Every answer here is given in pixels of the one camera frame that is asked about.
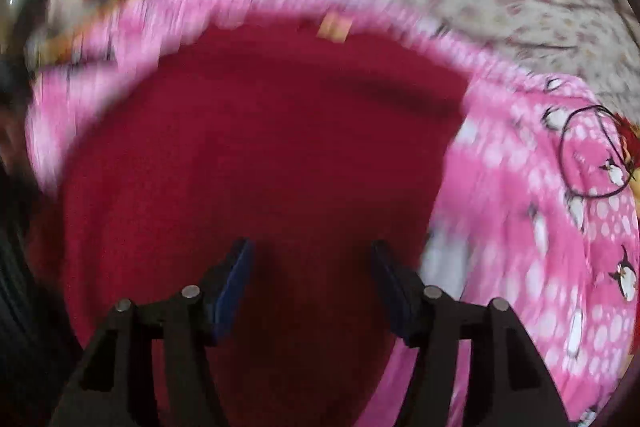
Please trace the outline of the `dark red fleece garment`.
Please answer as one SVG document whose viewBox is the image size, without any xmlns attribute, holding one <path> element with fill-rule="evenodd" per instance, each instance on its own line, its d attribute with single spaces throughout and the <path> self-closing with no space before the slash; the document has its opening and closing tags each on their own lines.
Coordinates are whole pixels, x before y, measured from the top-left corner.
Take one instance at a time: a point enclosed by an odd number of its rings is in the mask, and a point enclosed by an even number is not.
<svg viewBox="0 0 640 427">
<path fill-rule="evenodd" d="M 393 346 L 371 245 L 419 263 L 467 85 L 385 36 L 209 27 L 75 145 L 30 265 L 86 343 L 117 300 L 165 299 L 250 239 L 209 352 L 230 423 L 350 426 Z"/>
</svg>

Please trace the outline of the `pink penguin print blanket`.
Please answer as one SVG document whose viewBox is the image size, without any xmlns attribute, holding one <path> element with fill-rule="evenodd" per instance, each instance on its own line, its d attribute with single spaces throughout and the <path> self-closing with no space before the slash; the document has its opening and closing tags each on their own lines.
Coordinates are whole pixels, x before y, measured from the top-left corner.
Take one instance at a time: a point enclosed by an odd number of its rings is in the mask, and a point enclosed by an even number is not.
<svg viewBox="0 0 640 427">
<path fill-rule="evenodd" d="M 506 300 L 524 325 L 570 421 L 585 426 L 617 387 L 639 298 L 639 223 L 616 124 L 588 86 L 535 74 L 392 0 L 124 0 L 73 38 L 77 63 L 38 75 L 25 117 L 35 181 L 54 202 L 75 145 L 209 27 L 280 20 L 320 38 L 391 38 L 466 79 L 462 121 L 415 267 L 425 285 L 486 306 Z M 372 272 L 378 291 L 372 257 Z M 390 329 L 387 309 L 378 292 Z M 399 426 L 416 350 L 394 335 L 371 398 L 351 426 Z M 461 341 L 449 417 L 465 426 L 471 343 Z M 164 356 L 153 348 L 159 426 L 171 419 Z"/>
</svg>

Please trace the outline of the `red yellow cartoon cloth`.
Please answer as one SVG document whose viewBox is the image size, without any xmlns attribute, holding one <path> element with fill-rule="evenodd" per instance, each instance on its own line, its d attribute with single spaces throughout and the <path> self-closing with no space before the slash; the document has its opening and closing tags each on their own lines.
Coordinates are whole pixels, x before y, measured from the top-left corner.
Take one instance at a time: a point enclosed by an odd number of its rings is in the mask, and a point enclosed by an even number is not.
<svg viewBox="0 0 640 427">
<path fill-rule="evenodd" d="M 615 114 L 615 124 L 623 147 L 624 163 L 630 172 L 629 186 L 634 194 L 634 207 L 640 218 L 640 128 L 620 114 Z"/>
</svg>

